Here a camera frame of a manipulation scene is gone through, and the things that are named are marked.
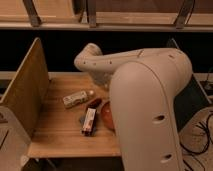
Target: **cable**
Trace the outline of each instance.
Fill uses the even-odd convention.
[[[200,160],[198,160],[194,155],[191,155],[191,156],[200,164],[200,166],[203,168],[203,171],[205,171],[206,168],[205,168],[205,166],[203,165],[203,163],[202,163]]]
[[[3,138],[3,140],[2,140],[2,142],[0,144],[0,149],[3,147],[3,144],[4,144],[4,142],[5,142],[6,138],[7,138],[8,133],[9,133],[9,130],[7,130],[5,136],[4,136],[4,138]]]
[[[186,160],[183,160],[183,163],[189,168],[189,170],[185,169],[185,171],[194,171],[194,169],[189,165],[189,163],[186,162]]]
[[[188,155],[192,156],[194,158],[194,160],[196,160],[199,163],[199,165],[203,168],[204,171],[206,170],[205,166],[203,165],[203,163],[200,160],[198,160],[195,157],[195,155],[200,155],[200,154],[205,153],[209,148],[210,142],[213,144],[213,140],[211,138],[211,133],[210,133],[210,128],[209,128],[209,121],[212,116],[213,116],[213,111],[210,111],[210,114],[208,115],[206,122],[199,122],[198,125],[196,125],[196,127],[202,129],[205,132],[206,137],[207,137],[207,142],[201,151],[192,151],[189,148],[185,147],[182,143],[180,143],[181,147],[185,151],[188,152]],[[183,162],[190,169],[190,170],[185,169],[185,171],[192,171],[192,167],[185,160],[183,160]]]

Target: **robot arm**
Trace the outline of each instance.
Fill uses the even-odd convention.
[[[174,97],[192,76],[182,51],[159,48],[102,55],[89,44],[75,65],[99,85],[108,81],[99,76],[112,75],[110,104],[126,171],[184,170],[173,110]]]

